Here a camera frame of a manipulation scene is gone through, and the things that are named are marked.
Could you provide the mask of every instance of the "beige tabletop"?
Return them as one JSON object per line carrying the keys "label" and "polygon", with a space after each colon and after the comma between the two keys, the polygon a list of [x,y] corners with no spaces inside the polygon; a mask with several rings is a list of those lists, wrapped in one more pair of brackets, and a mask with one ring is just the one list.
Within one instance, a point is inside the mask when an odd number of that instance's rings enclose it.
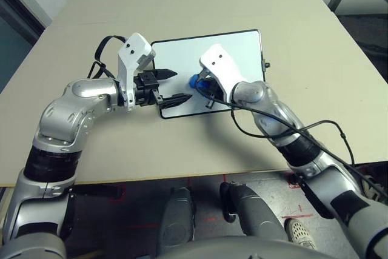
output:
{"label": "beige tabletop", "polygon": [[[357,163],[388,159],[388,86],[322,0],[70,0],[0,94],[0,185],[14,185],[42,111],[85,78],[106,35],[139,32],[152,42],[245,29],[261,30],[267,81],[305,124],[339,122]],[[120,46],[112,41],[102,55],[114,74]],[[256,130],[250,113],[237,116]],[[311,132],[349,160],[333,127]],[[227,112],[163,120],[149,106],[97,120],[78,182],[286,168],[268,141],[240,133]]]}

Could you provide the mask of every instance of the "silver robot arm segment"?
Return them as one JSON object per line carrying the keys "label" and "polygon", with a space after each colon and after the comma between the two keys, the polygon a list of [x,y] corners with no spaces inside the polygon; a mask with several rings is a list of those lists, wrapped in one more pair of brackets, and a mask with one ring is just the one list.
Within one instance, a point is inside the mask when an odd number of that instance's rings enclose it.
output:
{"label": "silver robot arm segment", "polygon": [[117,79],[71,82],[47,106],[8,207],[1,259],[65,258],[60,238],[72,229],[76,167],[95,119],[119,106],[128,111],[153,104],[167,108],[191,97],[179,93],[163,98],[158,93],[158,81],[176,75],[171,70],[144,70],[134,76],[154,57],[150,44],[134,33],[119,50]]}
{"label": "silver robot arm segment", "polygon": [[[298,117],[278,100],[262,81],[253,83],[239,74],[233,59],[220,45],[213,45],[200,59],[200,78],[215,78],[224,101],[277,116],[302,129]],[[252,112],[255,124],[266,135],[284,134],[290,129],[277,120]],[[388,255],[388,207],[362,196],[353,176],[344,166],[306,137],[291,135],[269,139],[283,154],[289,167],[301,178],[301,188],[322,217],[336,218],[361,258]]]}

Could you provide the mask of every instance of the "floor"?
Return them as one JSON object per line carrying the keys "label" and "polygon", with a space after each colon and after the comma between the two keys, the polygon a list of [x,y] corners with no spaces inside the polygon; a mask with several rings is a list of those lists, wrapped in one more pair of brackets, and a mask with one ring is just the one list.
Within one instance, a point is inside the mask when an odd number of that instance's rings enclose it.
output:
{"label": "floor", "polygon": [[117,184],[125,189],[118,200],[78,196],[76,220],[66,241],[71,258],[155,257],[156,240],[164,204],[172,187],[192,189],[195,200],[195,239],[244,235],[238,220],[229,224],[221,212],[218,189],[224,181],[247,183],[283,224],[299,218],[311,231],[318,250],[335,258],[356,258],[335,220],[321,218],[298,186],[288,182],[290,172],[245,173]]}

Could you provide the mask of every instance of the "black wire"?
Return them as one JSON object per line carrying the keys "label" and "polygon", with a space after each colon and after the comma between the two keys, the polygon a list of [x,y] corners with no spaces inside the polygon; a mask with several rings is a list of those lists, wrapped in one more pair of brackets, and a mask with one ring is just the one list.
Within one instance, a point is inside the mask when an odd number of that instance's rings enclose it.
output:
{"label": "black wire", "polygon": [[[255,135],[254,133],[250,133],[250,132],[247,132],[246,130],[242,129],[241,126],[238,124],[237,120],[236,120],[236,116],[235,116],[235,108],[232,107],[232,110],[230,111],[230,115],[232,116],[232,119],[236,125],[236,127],[242,131],[242,133],[245,133],[246,135],[248,136],[252,136],[254,138],[265,138],[265,139],[277,139],[277,138],[282,138],[284,136],[289,136],[289,135],[293,135],[295,132],[293,132],[292,130],[290,131],[286,131],[284,133],[281,133],[279,135]],[[316,127],[316,126],[319,126],[321,124],[333,124],[336,126],[336,128],[338,129],[338,131],[340,132],[340,136],[341,138],[343,139],[346,147],[347,147],[347,150],[349,152],[349,155],[350,155],[350,160],[352,162],[352,165],[354,166],[355,165],[355,161],[354,161],[354,156],[353,156],[353,152],[352,152],[352,149],[350,148],[350,145],[346,139],[346,135],[345,133],[343,132],[342,128],[340,127],[340,125],[338,123],[336,123],[335,121],[331,121],[329,119],[324,119],[322,121],[318,121],[316,123],[313,123],[309,126],[306,126],[306,127],[303,127],[301,129],[299,129],[300,131],[305,131],[305,130],[309,130],[309,129],[312,129],[313,127]]]}
{"label": "black wire", "polygon": [[[304,133],[302,130],[300,129],[297,129],[296,127],[294,127],[293,125],[287,123],[286,121],[282,120],[281,118],[278,118],[277,116],[275,115],[271,115],[270,113],[267,113],[267,112],[263,112],[261,110],[256,110],[256,109],[251,109],[249,107],[245,107],[245,106],[240,106],[240,105],[237,105],[237,104],[233,104],[233,103],[227,103],[225,101],[222,101],[222,100],[219,100],[219,99],[216,99],[216,98],[213,98],[211,96],[208,96],[206,95],[205,93],[203,93],[202,91],[200,91],[200,89],[195,86],[195,89],[196,91],[199,92],[199,94],[201,94],[203,97],[207,98],[207,99],[210,99],[216,103],[221,103],[225,106],[230,106],[231,108],[237,108],[237,109],[243,109],[243,110],[248,110],[249,112],[255,112],[255,113],[258,113],[260,115],[264,115],[264,116],[268,116],[269,118],[273,118],[274,120],[278,121],[279,123],[287,126],[290,130],[292,130],[290,133],[287,133],[288,135],[292,135],[293,133],[298,133],[300,134],[301,136],[303,136],[304,138],[306,138],[307,140],[309,140],[311,143],[313,143],[314,145],[316,145],[316,147],[320,148],[323,152],[325,152],[326,154],[328,154],[329,156],[331,156],[332,158],[336,159],[338,162],[340,162],[347,170],[353,172],[354,174],[357,174],[357,176],[359,176],[361,178],[361,180],[364,180],[370,187],[374,188],[380,195],[382,195],[384,198],[388,198],[388,194],[386,194],[382,188],[378,187],[377,185],[373,184],[369,179],[367,179],[360,171],[358,171],[357,169],[355,169],[353,166],[347,164],[344,160],[342,160],[340,157],[338,157],[337,155],[335,155],[334,153],[332,153],[331,151],[327,150],[325,147],[323,147],[322,145],[320,145],[320,143],[318,143],[317,141],[315,141],[313,138],[311,138],[308,134]],[[313,127],[313,126],[317,126],[315,124],[312,124],[310,126],[308,126],[309,128]]]}

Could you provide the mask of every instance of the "black cable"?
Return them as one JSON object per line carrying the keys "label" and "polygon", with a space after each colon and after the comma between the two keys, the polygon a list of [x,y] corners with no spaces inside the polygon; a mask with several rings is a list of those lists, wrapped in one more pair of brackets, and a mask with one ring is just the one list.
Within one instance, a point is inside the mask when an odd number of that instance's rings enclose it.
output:
{"label": "black cable", "polygon": [[92,67],[90,68],[89,74],[87,75],[88,78],[92,76],[92,73],[96,65],[99,65],[98,72],[92,77],[92,79],[98,79],[101,77],[102,74],[107,75],[109,78],[115,79],[115,76],[107,69],[107,66],[103,62],[101,62],[102,51],[104,50],[109,40],[111,40],[112,38],[118,39],[125,43],[125,37],[123,36],[112,35],[112,36],[106,36],[105,38],[103,38],[96,49],[95,61],[93,62]]}
{"label": "black cable", "polygon": [[[232,110],[230,111],[230,115],[232,116],[232,119],[236,125],[236,127],[242,131],[242,133],[245,133],[246,135],[248,136],[252,136],[254,138],[265,138],[265,139],[276,139],[276,138],[282,138],[284,136],[289,136],[289,135],[293,135],[295,132],[293,132],[292,130],[288,130],[284,133],[281,133],[279,135],[255,135],[254,133],[250,133],[250,132],[247,132],[246,130],[242,129],[241,126],[238,124],[237,120],[236,120],[236,116],[235,116],[235,108],[232,107]],[[318,121],[316,123],[313,123],[311,125],[308,125],[306,127],[303,127],[301,129],[299,129],[300,131],[305,131],[305,130],[309,130],[309,129],[312,129],[313,127],[316,127],[316,126],[319,126],[321,124],[333,124],[336,126],[336,128],[338,129],[338,131],[340,132],[340,136],[341,138],[343,139],[346,147],[347,147],[347,150],[349,152],[349,155],[350,155],[350,160],[351,160],[351,163],[352,165],[354,166],[355,165],[355,161],[354,161],[354,156],[353,156],[353,152],[352,152],[352,149],[350,148],[350,145],[346,139],[346,135],[345,133],[343,132],[342,128],[340,127],[340,125],[338,123],[336,123],[335,121],[331,121],[329,119],[324,119],[322,121]]]}
{"label": "black cable", "polygon": [[328,154],[329,156],[331,156],[332,158],[336,159],[338,162],[340,162],[347,170],[353,172],[354,174],[357,174],[357,176],[359,176],[361,178],[361,180],[365,181],[370,187],[374,188],[380,195],[382,195],[384,198],[388,198],[388,194],[386,194],[382,188],[378,187],[377,185],[373,184],[369,179],[367,179],[360,171],[358,171],[357,169],[355,169],[353,166],[351,165],[348,165],[344,160],[342,160],[340,157],[338,157],[337,155],[335,155],[334,153],[332,153],[331,151],[327,150],[325,147],[323,147],[322,145],[320,145],[320,143],[318,143],[317,141],[315,141],[313,138],[311,138],[309,135],[307,135],[306,133],[302,132],[300,129],[297,129],[296,127],[294,127],[293,125],[287,123],[286,121],[282,120],[281,118],[278,118],[277,116],[275,115],[271,115],[270,113],[267,113],[267,112],[263,112],[261,110],[256,110],[256,109],[251,109],[249,107],[245,107],[245,106],[241,106],[241,105],[237,105],[237,104],[233,104],[233,103],[227,103],[225,101],[222,101],[222,100],[219,100],[219,99],[216,99],[216,98],[212,98],[211,96],[208,96],[206,95],[205,93],[203,93],[197,86],[195,86],[195,89],[196,91],[199,92],[199,94],[201,94],[203,97],[207,98],[207,99],[210,99],[216,103],[221,103],[225,106],[230,106],[231,108],[237,108],[237,109],[243,109],[243,110],[248,110],[249,112],[255,112],[255,113],[258,113],[260,115],[264,115],[264,116],[268,116],[269,118],[273,118],[274,120],[278,121],[279,123],[287,126],[290,130],[292,130],[290,133],[287,133],[288,135],[292,135],[293,133],[298,133],[300,134],[301,136],[303,136],[304,138],[306,138],[307,140],[309,140],[311,143],[313,143],[314,145],[316,145],[316,147],[318,147],[319,149],[321,149],[323,152],[325,152],[326,154]]}

